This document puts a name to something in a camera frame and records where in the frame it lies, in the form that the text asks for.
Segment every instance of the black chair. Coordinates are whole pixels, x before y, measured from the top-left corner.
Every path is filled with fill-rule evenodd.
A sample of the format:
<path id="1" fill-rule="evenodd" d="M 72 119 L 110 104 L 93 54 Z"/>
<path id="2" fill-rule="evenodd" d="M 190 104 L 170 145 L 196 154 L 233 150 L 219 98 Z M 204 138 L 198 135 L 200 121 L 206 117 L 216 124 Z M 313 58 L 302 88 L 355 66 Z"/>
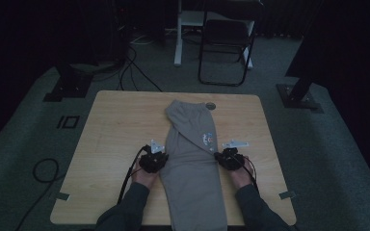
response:
<path id="1" fill-rule="evenodd" d="M 248 71 L 251 49 L 253 47 L 255 28 L 263 14 L 263 4 L 260 0 L 205 0 L 202 27 L 202 39 L 199 48 L 198 78 L 201 83 L 209 85 L 240 86 L 245 82 Z M 217 13 L 224 19 L 209 17 L 211 13 Z M 248 28 L 247 22 L 253 24 Z M 216 50 L 207 50 L 206 45 L 220 47 Z M 224 51 L 222 48 L 231 48 L 232 51 Z M 242 79 L 237 83 L 223 83 L 203 80 L 201 77 L 203 52 L 221 52 L 239 54 L 237 62 L 240 62 L 248 49 L 245 59 Z"/>

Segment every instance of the black cable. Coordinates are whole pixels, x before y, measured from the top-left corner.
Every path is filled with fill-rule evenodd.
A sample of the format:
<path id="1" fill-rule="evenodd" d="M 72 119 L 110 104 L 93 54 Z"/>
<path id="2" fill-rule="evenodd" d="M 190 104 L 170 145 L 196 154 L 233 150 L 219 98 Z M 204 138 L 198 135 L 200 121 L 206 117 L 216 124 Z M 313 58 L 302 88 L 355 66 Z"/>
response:
<path id="1" fill-rule="evenodd" d="M 133 83 L 134 89 L 136 91 L 139 91 L 138 88 L 137 88 L 137 85 L 135 84 L 135 81 L 134 81 L 134 75 L 133 75 L 133 70 L 132 70 L 131 66 L 130 66 L 130 74 L 131 74 L 131 82 Z"/>
<path id="2" fill-rule="evenodd" d="M 136 50 L 134 50 L 134 48 L 132 48 L 131 46 L 129 46 L 129 48 L 131 49 L 131 50 L 133 50 L 134 51 L 134 53 L 135 54 L 137 54 L 137 51 Z M 162 92 L 162 90 L 154 83 L 154 82 L 152 82 L 152 80 L 148 77 L 148 76 L 146 76 L 145 75 L 145 73 L 134 63 L 134 61 L 133 60 L 131 60 L 130 58 L 128 58 L 127 57 L 127 59 L 130 61 L 130 63 L 131 64 L 133 64 L 139 71 L 140 71 L 140 73 L 142 73 L 143 74 L 143 76 L 149 81 L 149 83 L 151 83 L 155 88 L 157 88 L 159 91 L 161 91 Z"/>
<path id="3" fill-rule="evenodd" d="M 121 90 L 124 90 L 124 86 L 122 85 L 122 78 L 125 74 L 125 71 L 127 71 L 128 68 L 131 68 L 131 65 L 133 64 L 133 62 L 137 59 L 137 52 L 135 52 L 134 50 L 134 57 L 133 59 L 129 59 L 128 56 L 126 56 L 126 59 L 129 60 L 130 62 L 128 63 L 128 65 L 125 67 L 124 71 L 121 73 L 121 75 L 119 76 L 119 84 L 117 85 L 116 87 L 116 90 L 119 90 L 119 87 L 121 87 Z"/>
<path id="4" fill-rule="evenodd" d="M 135 172 L 137 172 L 137 171 L 135 171 L 135 172 L 133 172 L 131 174 L 131 172 L 133 171 L 133 167 L 134 167 L 135 163 L 137 162 L 138 157 L 140 156 L 141 152 L 144 151 L 144 150 L 145 150 L 145 146 L 142 147 L 140 149 L 140 151 L 138 151 L 137 155 L 134 158 L 133 164 L 128 169 L 127 174 L 125 175 L 124 182 L 122 183 L 122 186 L 121 186 L 121 191 L 119 191 L 119 200 L 118 200 L 117 204 L 120 204 L 121 201 L 122 201 L 122 196 L 124 195 L 124 191 L 125 191 L 125 187 L 127 186 L 128 179 L 131 177 L 132 174 L 134 174 Z"/>
<path id="5" fill-rule="evenodd" d="M 50 180 L 41 180 L 41 179 L 38 178 L 36 172 L 37 172 L 38 166 L 41 163 L 44 163 L 44 162 L 47 162 L 47 161 L 53 162 L 56 166 L 56 170 L 55 170 L 55 173 L 53 174 L 53 177 Z M 33 205 L 29 208 L 29 210 L 23 216 L 22 220 L 20 221 L 20 223 L 17 225 L 17 227 L 15 229 L 16 231 L 20 230 L 20 227 L 22 226 L 25 219 L 29 216 L 29 214 L 32 212 L 32 210 L 38 205 L 38 203 L 46 195 L 46 193 L 50 190 L 50 188 L 53 186 L 53 184 L 56 181 L 65 178 L 65 176 L 66 176 L 65 174 L 59 176 L 59 163 L 55 159 L 46 158 L 46 159 L 43 159 L 43 160 L 41 160 L 41 161 L 39 161 L 35 164 L 35 166 L 33 167 L 33 177 L 35 178 L 36 181 L 38 181 L 40 183 L 45 183 L 45 184 L 47 183 L 48 185 L 47 185 L 46 189 L 43 191 L 43 193 L 39 196 L 39 198 L 33 203 Z"/>

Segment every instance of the power cord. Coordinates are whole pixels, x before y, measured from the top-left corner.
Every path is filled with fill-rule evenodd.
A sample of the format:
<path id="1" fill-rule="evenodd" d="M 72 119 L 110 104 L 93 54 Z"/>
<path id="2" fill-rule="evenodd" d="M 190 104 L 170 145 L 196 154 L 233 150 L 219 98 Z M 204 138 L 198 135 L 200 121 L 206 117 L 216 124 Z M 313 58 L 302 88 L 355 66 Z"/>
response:
<path id="1" fill-rule="evenodd" d="M 56 170 L 55 170 L 52 178 L 49 179 L 49 180 L 42 180 L 37 175 L 37 170 L 38 170 L 39 165 L 42 164 L 42 163 L 45 163 L 45 162 L 52 162 L 52 163 L 55 164 L 55 167 L 56 167 Z M 33 205 L 25 213 L 25 215 L 23 216 L 22 220 L 17 225 L 15 231 L 20 230 L 20 227 L 22 226 L 22 224 L 25 221 L 25 219 L 29 216 L 29 214 L 32 212 L 32 210 L 39 204 L 39 202 L 41 201 L 41 199 L 47 194 L 47 192 L 50 190 L 50 188 L 53 186 L 53 184 L 56 181 L 65 178 L 65 176 L 66 176 L 65 174 L 62 174 L 62 175 L 59 176 L 59 163 L 55 159 L 46 158 L 46 159 L 43 159 L 43 160 L 41 160 L 41 161 L 39 161 L 39 162 L 37 162 L 35 164 L 35 166 L 33 167 L 33 177 L 35 178 L 36 181 L 38 181 L 40 183 L 43 183 L 43 184 L 48 184 L 48 185 L 47 185 L 46 189 L 43 191 L 43 193 L 39 196 L 39 198 L 33 203 Z"/>
<path id="2" fill-rule="evenodd" d="M 129 61 L 128 65 L 125 67 L 124 71 L 121 73 L 121 75 L 119 76 L 119 84 L 117 85 L 117 88 L 116 90 L 118 90 L 119 88 L 121 88 L 121 90 L 124 90 L 124 87 L 122 85 L 122 78 L 125 74 L 125 72 L 127 71 L 128 68 L 130 68 L 130 73 L 131 73 L 131 81 L 133 82 L 134 84 L 134 88 L 136 89 L 136 91 L 138 91 L 138 88 L 135 84 L 135 81 L 134 81 L 134 77 L 132 76 L 132 65 L 134 65 L 138 71 L 140 71 L 140 73 L 149 81 L 149 83 L 151 83 L 155 88 L 157 88 L 159 91 L 163 92 L 135 63 L 135 59 L 137 58 L 137 51 L 132 48 L 131 46 L 129 46 L 129 48 L 134 52 L 134 58 L 131 59 L 129 58 L 128 56 L 126 56 L 126 59 Z"/>

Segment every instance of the chair leg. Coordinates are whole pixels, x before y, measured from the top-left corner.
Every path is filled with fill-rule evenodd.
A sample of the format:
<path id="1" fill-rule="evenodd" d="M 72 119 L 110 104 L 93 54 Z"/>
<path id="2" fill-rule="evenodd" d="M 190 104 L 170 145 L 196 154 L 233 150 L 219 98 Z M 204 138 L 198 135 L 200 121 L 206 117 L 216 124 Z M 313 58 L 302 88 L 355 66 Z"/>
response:
<path id="1" fill-rule="evenodd" d="M 203 55 L 203 38 L 202 41 L 200 42 L 200 47 L 199 47 L 199 66 L 198 66 L 198 79 L 201 83 L 205 84 L 200 76 L 200 73 L 202 71 L 202 55 Z"/>
<path id="2" fill-rule="evenodd" d="M 243 70 L 243 78 L 242 78 L 242 81 L 239 83 L 239 85 L 241 85 L 245 82 L 246 74 L 248 72 L 248 67 L 249 67 L 249 60 L 251 59 L 251 49 L 252 48 L 253 48 L 253 42 L 251 42 L 251 45 L 249 46 L 248 56 L 247 56 L 246 61 L 245 61 L 245 69 Z"/>

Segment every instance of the metal stand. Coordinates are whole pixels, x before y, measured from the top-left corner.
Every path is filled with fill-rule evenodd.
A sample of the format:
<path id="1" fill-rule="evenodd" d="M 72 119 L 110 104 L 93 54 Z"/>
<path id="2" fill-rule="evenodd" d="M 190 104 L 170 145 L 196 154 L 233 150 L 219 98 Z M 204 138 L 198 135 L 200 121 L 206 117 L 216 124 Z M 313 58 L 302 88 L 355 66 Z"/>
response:
<path id="1" fill-rule="evenodd" d="M 92 83 L 92 75 L 78 73 L 69 64 L 56 65 L 56 69 L 60 78 L 52 92 L 44 96 L 43 102 L 61 102 L 64 97 L 86 97 Z"/>
<path id="2" fill-rule="evenodd" d="M 315 114 L 323 114 L 324 111 L 319 103 L 316 103 L 311 96 L 309 87 L 310 81 L 300 79 L 295 86 L 276 85 L 278 93 L 285 108 L 309 109 Z"/>

